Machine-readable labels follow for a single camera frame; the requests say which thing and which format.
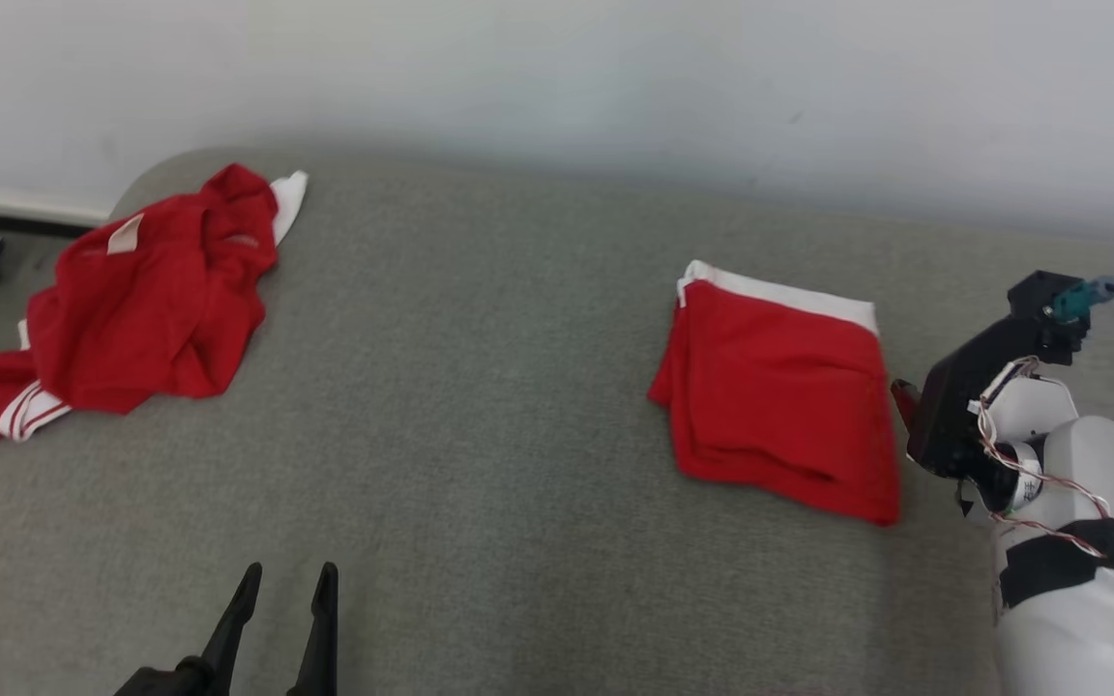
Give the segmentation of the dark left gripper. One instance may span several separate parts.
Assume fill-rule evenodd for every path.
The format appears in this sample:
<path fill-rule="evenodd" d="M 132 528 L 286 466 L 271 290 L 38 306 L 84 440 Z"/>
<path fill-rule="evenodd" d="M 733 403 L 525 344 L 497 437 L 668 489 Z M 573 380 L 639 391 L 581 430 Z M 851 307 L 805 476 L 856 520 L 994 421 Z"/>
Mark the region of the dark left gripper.
<path fill-rule="evenodd" d="M 221 614 L 201 656 L 190 655 L 172 670 L 140 668 L 115 696 L 229 695 L 242 635 L 255 611 L 264 568 L 250 563 Z M 312 625 L 290 696 L 338 695 L 338 566 L 324 563 L 310 604 Z"/>

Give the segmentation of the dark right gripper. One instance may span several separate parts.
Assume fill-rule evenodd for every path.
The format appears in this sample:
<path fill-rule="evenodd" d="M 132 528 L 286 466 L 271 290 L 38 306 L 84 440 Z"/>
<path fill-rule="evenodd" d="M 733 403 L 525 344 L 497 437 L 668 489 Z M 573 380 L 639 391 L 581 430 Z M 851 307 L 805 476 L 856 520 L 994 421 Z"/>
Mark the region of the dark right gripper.
<path fill-rule="evenodd" d="M 1046 321 L 1005 317 L 929 369 L 921 391 L 905 379 L 890 385 L 895 409 L 909 441 L 906 453 L 941 479 L 998 479 L 1003 465 L 984 454 L 977 416 L 969 401 L 981 396 L 1008 362 L 1042 357 Z"/>

